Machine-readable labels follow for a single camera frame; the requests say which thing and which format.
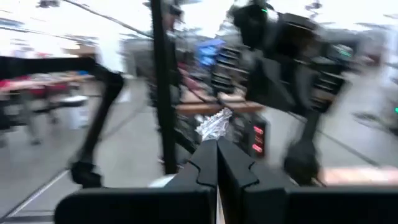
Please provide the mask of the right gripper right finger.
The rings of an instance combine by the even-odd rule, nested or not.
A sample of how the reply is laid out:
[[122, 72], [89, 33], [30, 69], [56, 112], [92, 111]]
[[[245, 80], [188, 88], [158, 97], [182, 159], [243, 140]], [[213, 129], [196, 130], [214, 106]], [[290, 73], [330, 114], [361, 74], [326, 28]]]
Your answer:
[[299, 187], [225, 138], [218, 185], [227, 223], [397, 224], [397, 187]]

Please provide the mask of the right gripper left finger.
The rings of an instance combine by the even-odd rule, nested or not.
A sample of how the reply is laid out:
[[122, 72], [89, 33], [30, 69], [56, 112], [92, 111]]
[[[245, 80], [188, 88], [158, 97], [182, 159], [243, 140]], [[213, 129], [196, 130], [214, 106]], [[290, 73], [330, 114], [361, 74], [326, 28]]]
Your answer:
[[56, 224], [215, 223], [217, 142], [202, 142], [164, 187], [83, 189], [63, 198]]

